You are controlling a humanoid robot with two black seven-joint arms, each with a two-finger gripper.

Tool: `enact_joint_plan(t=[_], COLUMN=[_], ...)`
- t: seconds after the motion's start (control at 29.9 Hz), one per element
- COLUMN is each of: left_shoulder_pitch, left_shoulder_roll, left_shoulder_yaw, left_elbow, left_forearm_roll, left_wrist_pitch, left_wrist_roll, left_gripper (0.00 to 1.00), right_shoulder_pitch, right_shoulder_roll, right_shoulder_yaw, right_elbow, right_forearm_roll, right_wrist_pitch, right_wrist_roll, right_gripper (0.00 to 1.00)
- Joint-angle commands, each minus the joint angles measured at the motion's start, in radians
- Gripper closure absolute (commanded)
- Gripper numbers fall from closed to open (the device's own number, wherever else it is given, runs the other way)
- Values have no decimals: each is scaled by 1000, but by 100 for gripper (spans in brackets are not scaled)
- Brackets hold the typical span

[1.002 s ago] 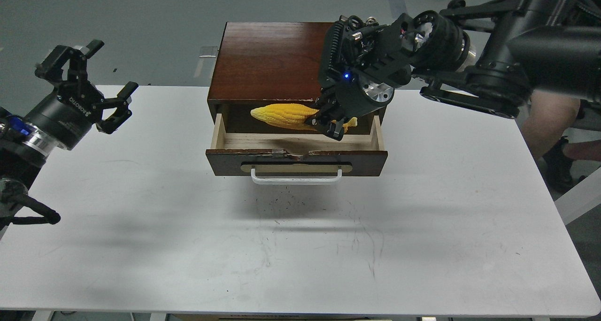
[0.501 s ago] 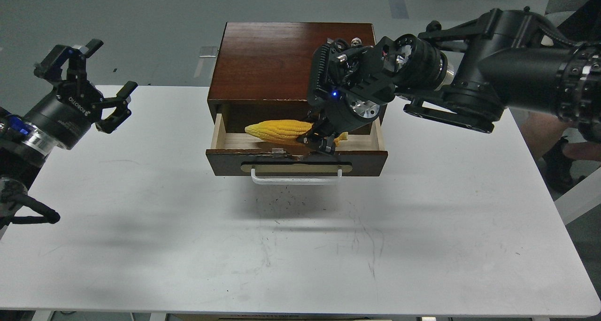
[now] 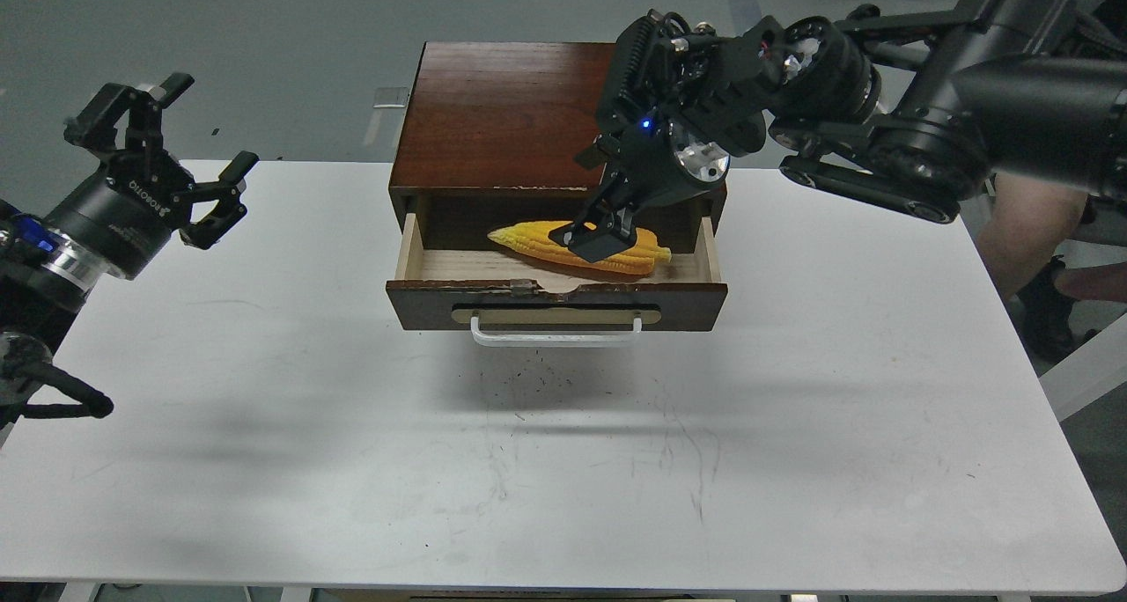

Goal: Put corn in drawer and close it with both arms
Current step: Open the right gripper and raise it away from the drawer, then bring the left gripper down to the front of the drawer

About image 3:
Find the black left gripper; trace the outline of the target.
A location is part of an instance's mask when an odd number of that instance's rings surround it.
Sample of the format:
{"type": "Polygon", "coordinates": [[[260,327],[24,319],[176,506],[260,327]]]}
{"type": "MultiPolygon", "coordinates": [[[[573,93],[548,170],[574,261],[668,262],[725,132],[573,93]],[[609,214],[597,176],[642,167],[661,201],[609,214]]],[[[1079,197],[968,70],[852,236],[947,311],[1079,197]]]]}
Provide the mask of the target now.
{"type": "Polygon", "coordinates": [[[259,161],[250,151],[237,154],[218,180],[181,191],[180,202],[140,182],[156,180],[172,159],[165,148],[165,109],[194,83],[185,72],[174,72],[148,90],[109,82],[64,122],[68,144],[94,154],[101,168],[48,211],[46,225],[108,262],[117,278],[136,280],[174,230],[180,229],[185,245],[208,250],[247,213],[241,201],[246,177],[259,161]],[[192,222],[192,205],[198,202],[214,206],[192,222]]]}

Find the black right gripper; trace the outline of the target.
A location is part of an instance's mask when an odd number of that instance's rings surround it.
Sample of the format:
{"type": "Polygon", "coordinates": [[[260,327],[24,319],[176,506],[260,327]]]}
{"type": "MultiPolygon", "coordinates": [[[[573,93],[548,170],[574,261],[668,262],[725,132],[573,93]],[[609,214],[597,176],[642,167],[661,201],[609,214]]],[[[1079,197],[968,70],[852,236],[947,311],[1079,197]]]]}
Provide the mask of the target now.
{"type": "Polygon", "coordinates": [[[659,244],[664,206],[720,189],[729,165],[727,151],[687,130],[627,130],[607,182],[549,240],[589,264],[625,253],[628,244],[659,244]]]}

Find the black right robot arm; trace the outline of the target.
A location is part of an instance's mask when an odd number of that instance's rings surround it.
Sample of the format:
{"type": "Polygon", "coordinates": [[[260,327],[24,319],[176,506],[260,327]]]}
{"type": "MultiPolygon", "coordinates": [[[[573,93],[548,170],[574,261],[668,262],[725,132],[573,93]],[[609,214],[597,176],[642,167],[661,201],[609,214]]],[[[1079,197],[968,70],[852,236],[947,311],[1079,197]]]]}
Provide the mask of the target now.
{"type": "Polygon", "coordinates": [[[576,156],[602,180],[549,238],[607,260],[637,242],[637,214],[722,188],[769,138],[789,180],[934,224],[993,172],[1120,202],[1124,81],[1122,41],[1073,0],[767,16],[736,37],[653,10],[616,38],[576,156]]]}

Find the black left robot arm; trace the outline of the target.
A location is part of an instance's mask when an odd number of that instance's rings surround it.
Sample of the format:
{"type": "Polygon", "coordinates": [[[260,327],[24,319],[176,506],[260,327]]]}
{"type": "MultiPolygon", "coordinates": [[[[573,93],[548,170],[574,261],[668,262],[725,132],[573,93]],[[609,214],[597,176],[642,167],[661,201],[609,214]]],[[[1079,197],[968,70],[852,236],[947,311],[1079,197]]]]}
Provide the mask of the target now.
{"type": "Polygon", "coordinates": [[[61,347],[96,282],[133,280],[178,236],[212,248],[247,213],[241,196],[258,157],[242,151],[199,182],[165,145],[165,110],[194,85],[174,72],[161,85],[103,85],[66,119],[68,144],[98,165],[48,212],[3,204],[1,242],[1,419],[101,419],[112,399],[56,366],[61,347]]]}

